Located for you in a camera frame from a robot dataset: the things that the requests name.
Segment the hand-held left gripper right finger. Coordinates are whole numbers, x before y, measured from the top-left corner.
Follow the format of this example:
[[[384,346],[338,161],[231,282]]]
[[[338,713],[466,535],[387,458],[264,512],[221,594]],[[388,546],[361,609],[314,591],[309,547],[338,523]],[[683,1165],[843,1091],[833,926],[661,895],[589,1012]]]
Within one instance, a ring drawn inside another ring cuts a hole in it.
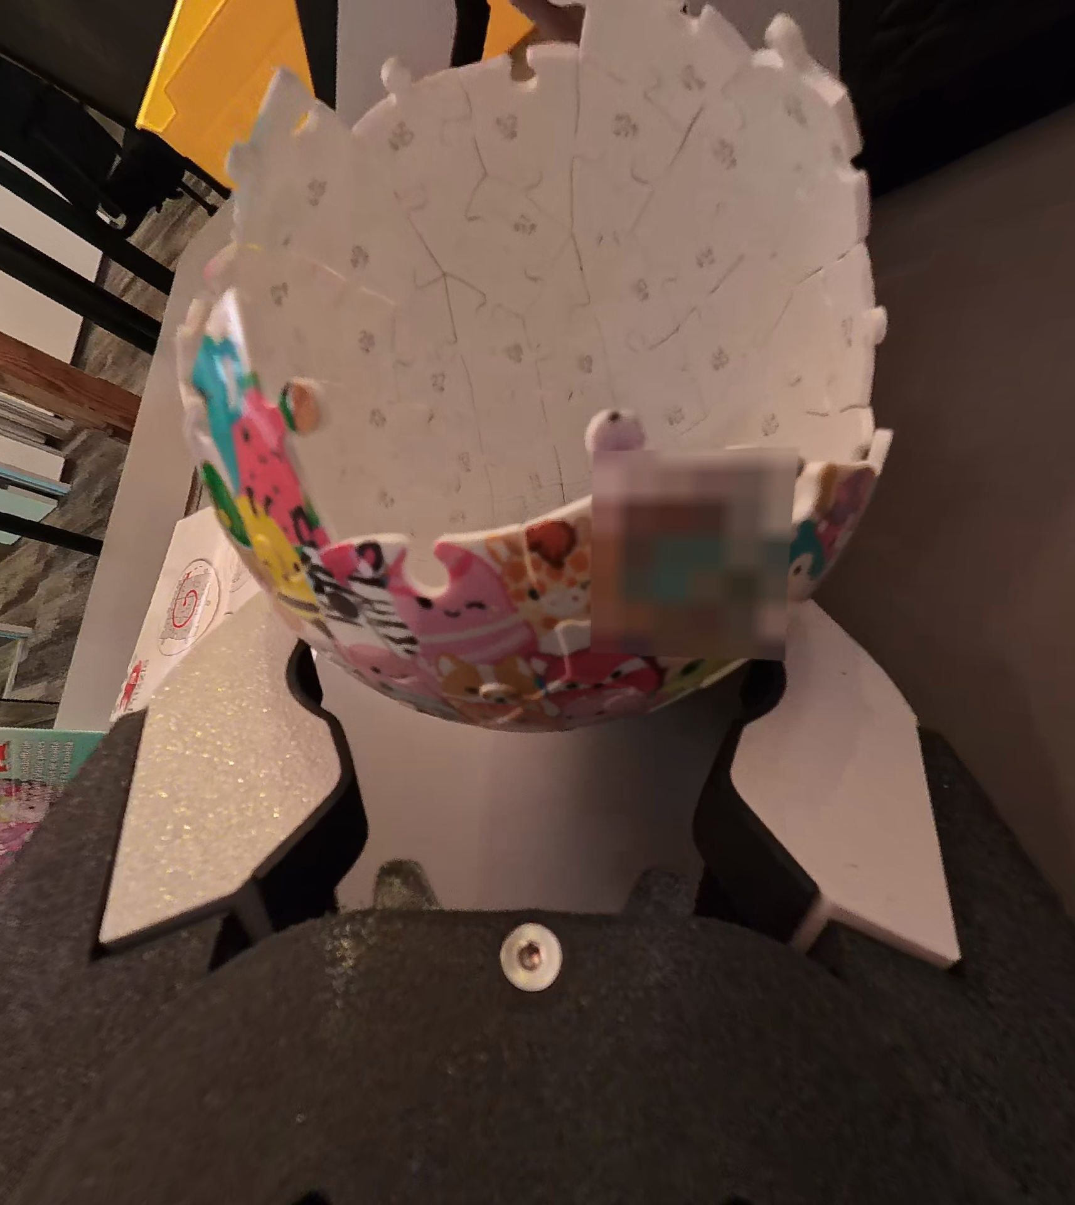
[[[917,717],[815,601],[785,661],[740,671],[698,797],[703,915],[809,950],[830,925],[941,969],[962,959]]]

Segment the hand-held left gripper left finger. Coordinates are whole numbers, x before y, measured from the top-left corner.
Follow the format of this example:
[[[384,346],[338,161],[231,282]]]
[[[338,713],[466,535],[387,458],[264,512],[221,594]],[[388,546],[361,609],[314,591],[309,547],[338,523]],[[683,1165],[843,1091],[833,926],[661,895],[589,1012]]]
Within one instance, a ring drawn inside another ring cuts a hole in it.
[[[141,717],[104,951],[212,916],[256,943],[337,910],[364,851],[364,806],[313,651],[271,607],[204,636]]]

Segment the colourful cartoon puzzle ball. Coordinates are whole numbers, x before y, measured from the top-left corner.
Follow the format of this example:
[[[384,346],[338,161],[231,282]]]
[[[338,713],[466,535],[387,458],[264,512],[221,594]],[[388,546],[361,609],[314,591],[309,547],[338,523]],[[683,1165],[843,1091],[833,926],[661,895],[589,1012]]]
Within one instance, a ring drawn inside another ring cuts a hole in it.
[[[892,444],[863,138],[776,15],[584,2],[579,39],[347,125],[280,69],[178,332],[185,437],[266,609],[406,708],[503,732],[661,712],[744,656],[593,634],[600,444],[786,453],[814,594]]]

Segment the white puzzle instruction sheet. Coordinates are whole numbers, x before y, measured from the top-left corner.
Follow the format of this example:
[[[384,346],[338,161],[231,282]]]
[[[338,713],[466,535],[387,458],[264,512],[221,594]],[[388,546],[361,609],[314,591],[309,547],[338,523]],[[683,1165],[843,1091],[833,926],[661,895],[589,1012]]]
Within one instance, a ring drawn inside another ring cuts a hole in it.
[[[178,520],[153,587],[148,610],[128,658],[122,688],[109,712],[114,724],[145,709],[155,690],[191,649],[229,619],[264,599],[271,635],[285,658],[293,634],[244,557],[229,540],[212,507]]]

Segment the yellow plastic bin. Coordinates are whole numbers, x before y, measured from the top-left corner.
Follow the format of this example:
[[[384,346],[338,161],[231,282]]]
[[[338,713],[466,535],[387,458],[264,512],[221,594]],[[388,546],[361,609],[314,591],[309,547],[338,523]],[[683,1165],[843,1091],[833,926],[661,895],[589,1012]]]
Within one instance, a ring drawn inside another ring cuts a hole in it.
[[[391,56],[420,76],[514,53],[536,38],[514,2],[181,1],[157,54],[137,128],[227,191],[244,142],[280,68],[357,122],[383,97]]]

